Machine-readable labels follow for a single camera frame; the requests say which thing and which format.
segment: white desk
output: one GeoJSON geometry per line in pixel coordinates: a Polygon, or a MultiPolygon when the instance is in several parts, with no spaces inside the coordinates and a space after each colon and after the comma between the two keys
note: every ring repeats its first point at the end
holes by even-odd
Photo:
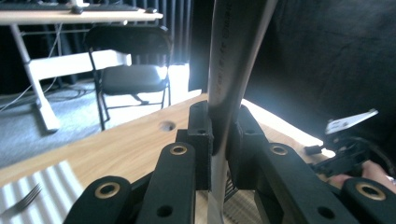
{"type": "MultiPolygon", "coordinates": [[[[45,126],[49,132],[56,132],[60,122],[44,96],[39,81],[45,78],[60,77],[92,70],[88,53],[80,53],[53,57],[48,59],[34,59],[29,56],[23,42],[19,25],[56,24],[56,23],[96,23],[96,22],[126,22],[126,21],[154,21],[162,18],[159,13],[148,14],[139,11],[86,11],[81,15],[71,14],[68,11],[2,11],[0,25],[9,25],[20,51],[26,74],[32,84],[37,97],[37,107],[45,126]]],[[[125,63],[125,55],[106,50],[97,52],[94,59],[101,61],[101,67],[120,65],[125,63]]]]}

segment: chair backrest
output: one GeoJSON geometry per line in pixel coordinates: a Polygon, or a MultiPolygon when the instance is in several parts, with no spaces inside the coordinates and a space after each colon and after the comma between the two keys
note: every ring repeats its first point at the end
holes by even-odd
{"type": "Polygon", "coordinates": [[[114,49],[131,55],[162,54],[169,61],[172,41],[165,27],[104,25],[92,28],[85,36],[91,50],[114,49]]]}

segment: black folding chair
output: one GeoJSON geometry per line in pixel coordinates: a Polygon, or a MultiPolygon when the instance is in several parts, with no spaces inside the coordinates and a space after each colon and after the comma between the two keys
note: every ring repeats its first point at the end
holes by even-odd
{"type": "Polygon", "coordinates": [[[172,41],[165,27],[107,25],[92,28],[85,37],[92,62],[92,73],[96,88],[96,100],[102,130],[110,120],[108,109],[133,105],[108,107],[106,95],[132,95],[140,105],[161,105],[163,108],[165,93],[168,91],[168,104],[171,104],[171,92],[168,69],[172,55],[172,41]],[[97,70],[98,66],[92,54],[96,50],[113,49],[130,54],[132,65],[121,65],[97,70]],[[166,75],[161,75],[161,67],[166,67],[166,75]],[[163,92],[160,102],[151,103],[137,95],[143,92],[163,92]]]}

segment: dark wall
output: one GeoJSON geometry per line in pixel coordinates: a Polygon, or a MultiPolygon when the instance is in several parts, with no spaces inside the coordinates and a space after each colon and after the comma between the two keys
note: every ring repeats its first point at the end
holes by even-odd
{"type": "Polygon", "coordinates": [[[320,138],[329,119],[375,108],[351,132],[385,145],[396,127],[394,15],[389,0],[279,0],[245,98],[320,138]]]}

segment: metal rod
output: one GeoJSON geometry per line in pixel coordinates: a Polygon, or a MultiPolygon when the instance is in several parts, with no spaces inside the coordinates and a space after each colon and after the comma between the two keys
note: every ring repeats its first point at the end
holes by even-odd
{"type": "Polygon", "coordinates": [[[230,126],[236,122],[248,79],[276,0],[217,0],[209,64],[208,114],[214,147],[208,223],[223,223],[228,164],[225,158],[230,126]]]}

